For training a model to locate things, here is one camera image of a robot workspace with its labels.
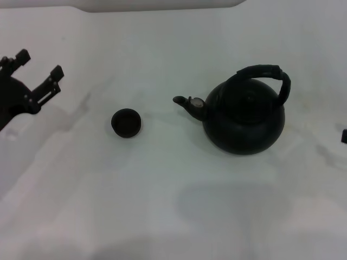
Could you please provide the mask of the small dark brown teacup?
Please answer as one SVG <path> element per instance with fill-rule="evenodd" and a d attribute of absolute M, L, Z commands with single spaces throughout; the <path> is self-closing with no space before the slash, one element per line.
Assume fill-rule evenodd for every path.
<path fill-rule="evenodd" d="M 118 136 L 132 138 L 140 132 L 142 119 L 137 111 L 124 108 L 112 116 L 111 127 Z"/>

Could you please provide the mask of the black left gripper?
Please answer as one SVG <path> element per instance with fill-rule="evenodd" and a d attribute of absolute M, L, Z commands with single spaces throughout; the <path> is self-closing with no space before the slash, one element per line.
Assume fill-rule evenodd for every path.
<path fill-rule="evenodd" d="M 21 81 L 10 77 L 30 59 L 26 49 L 22 49 L 14 58 L 3 56 L 0 59 L 0 79 L 9 77 L 0 81 L 0 131 L 19 114 L 37 114 L 43 105 L 61 91 L 59 81 L 64 73 L 60 65 L 32 91 Z"/>

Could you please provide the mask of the black round teapot with handle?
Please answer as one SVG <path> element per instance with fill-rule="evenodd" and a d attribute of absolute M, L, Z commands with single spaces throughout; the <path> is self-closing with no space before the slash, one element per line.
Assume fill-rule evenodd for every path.
<path fill-rule="evenodd" d="M 206 100 L 175 96 L 174 103 L 202 122 L 218 148 L 236 155 L 253 155 L 270 148 L 285 125 L 290 77 L 278 65 L 239 70 L 215 87 Z"/>

